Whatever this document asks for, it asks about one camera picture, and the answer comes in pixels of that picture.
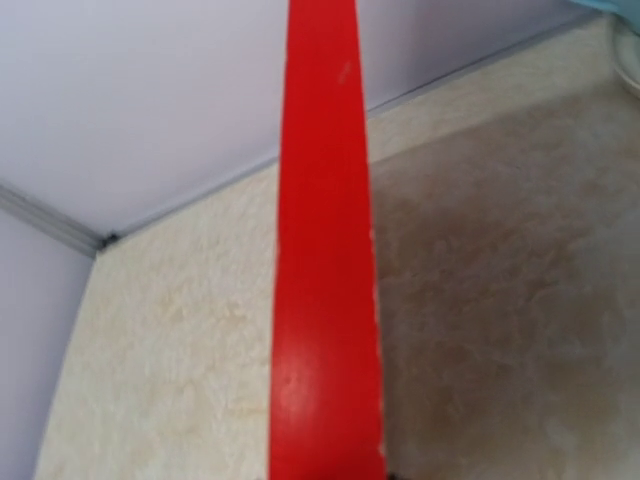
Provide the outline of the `red wooden picture frame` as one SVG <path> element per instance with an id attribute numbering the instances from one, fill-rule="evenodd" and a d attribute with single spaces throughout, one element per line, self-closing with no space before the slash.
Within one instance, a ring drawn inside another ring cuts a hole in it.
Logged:
<path id="1" fill-rule="evenodd" d="M 382 372 L 356 5 L 289 5 L 271 479 L 383 479 Z"/>

